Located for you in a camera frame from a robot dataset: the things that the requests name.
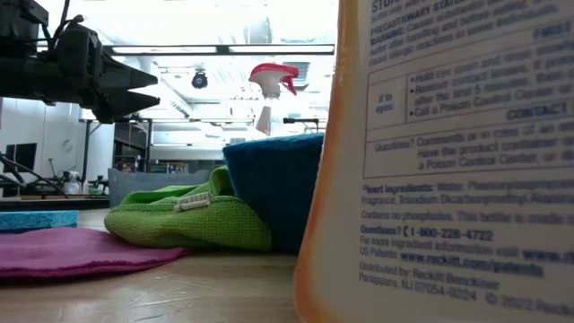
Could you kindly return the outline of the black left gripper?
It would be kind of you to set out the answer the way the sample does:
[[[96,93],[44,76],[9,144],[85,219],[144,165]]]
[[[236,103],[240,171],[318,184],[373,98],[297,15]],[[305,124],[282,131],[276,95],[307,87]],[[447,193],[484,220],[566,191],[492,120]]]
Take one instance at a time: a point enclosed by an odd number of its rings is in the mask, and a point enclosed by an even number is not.
[[[90,109],[100,123],[115,121],[160,104],[160,99],[127,91],[158,83],[158,78],[111,57],[102,58],[98,34],[80,23],[69,22],[55,46],[57,85],[55,101]]]

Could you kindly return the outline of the clear spray bottle red trigger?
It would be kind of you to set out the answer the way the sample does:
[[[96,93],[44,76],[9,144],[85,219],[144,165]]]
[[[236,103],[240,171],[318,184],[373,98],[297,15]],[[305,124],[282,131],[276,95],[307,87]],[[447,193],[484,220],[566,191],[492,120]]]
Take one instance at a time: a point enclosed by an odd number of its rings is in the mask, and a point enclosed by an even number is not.
[[[299,77],[300,70],[290,65],[263,63],[255,66],[249,81],[257,84],[262,92],[262,108],[257,116],[255,128],[267,137],[277,137],[285,134],[283,119],[286,110],[280,96],[282,88],[292,95],[297,95],[294,80]]]

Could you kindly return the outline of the green microfiber cloth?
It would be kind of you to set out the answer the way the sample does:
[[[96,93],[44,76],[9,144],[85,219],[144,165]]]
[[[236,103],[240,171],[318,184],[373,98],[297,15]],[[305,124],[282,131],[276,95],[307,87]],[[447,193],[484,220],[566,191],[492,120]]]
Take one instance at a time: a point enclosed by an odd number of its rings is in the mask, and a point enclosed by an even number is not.
[[[110,233],[142,247],[260,252],[272,247],[269,226],[235,196],[225,166],[201,185],[131,193],[109,211],[104,224]]]

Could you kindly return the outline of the light blue sponge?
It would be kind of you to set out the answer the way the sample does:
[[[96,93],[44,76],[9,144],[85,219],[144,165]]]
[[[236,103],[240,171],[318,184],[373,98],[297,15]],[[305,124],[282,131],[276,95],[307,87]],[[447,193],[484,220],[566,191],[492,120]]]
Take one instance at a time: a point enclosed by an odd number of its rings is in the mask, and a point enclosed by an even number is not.
[[[74,210],[0,212],[0,233],[76,227],[78,222],[79,212]]]

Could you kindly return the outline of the magenta cloth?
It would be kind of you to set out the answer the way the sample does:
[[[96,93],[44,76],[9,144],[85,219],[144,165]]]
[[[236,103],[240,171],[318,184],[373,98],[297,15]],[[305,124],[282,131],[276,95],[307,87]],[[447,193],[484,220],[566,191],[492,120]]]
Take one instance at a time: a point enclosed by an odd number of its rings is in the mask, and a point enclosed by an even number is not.
[[[138,247],[108,232],[83,228],[0,234],[0,280],[133,273],[185,254],[182,248]]]

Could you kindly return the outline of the orange cleaner bottle white cap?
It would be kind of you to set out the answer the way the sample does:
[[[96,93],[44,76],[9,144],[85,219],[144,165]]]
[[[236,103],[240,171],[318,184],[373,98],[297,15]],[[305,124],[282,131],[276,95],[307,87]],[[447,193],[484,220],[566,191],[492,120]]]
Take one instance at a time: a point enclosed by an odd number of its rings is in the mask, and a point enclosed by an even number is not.
[[[339,0],[304,323],[574,323],[574,0]]]

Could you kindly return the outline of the black overhead rig bar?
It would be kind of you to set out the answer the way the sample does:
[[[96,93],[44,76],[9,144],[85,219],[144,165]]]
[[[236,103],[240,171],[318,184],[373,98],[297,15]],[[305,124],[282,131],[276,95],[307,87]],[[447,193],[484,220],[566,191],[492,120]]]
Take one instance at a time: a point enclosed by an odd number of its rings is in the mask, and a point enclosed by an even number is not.
[[[331,56],[335,53],[333,44],[263,44],[263,45],[157,45],[104,47],[113,56],[155,57],[155,56]]]

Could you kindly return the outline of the background white spray bottle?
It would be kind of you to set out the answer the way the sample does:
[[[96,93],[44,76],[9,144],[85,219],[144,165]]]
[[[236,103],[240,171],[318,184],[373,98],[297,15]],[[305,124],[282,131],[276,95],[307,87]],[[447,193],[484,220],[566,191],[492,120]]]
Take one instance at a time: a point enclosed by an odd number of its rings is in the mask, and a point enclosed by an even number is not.
[[[71,170],[64,173],[64,191],[67,195],[79,195],[81,193],[80,174]]]

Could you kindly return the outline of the small black monitor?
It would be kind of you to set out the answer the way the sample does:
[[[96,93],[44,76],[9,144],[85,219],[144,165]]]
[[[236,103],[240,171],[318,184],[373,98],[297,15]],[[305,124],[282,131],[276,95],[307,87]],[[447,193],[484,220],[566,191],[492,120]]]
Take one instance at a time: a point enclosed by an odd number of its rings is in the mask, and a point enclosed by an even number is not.
[[[29,170],[34,170],[37,144],[8,144],[4,155],[7,159],[21,164]]]

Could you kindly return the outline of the black aluminium table frame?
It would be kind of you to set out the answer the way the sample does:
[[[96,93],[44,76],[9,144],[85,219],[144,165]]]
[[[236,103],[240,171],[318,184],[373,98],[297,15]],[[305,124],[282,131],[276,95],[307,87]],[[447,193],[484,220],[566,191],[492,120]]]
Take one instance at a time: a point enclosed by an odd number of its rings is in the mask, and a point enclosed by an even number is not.
[[[96,199],[40,199],[40,200],[6,200],[0,199],[0,212],[18,211],[54,211],[54,210],[93,210],[108,209],[107,198]]]

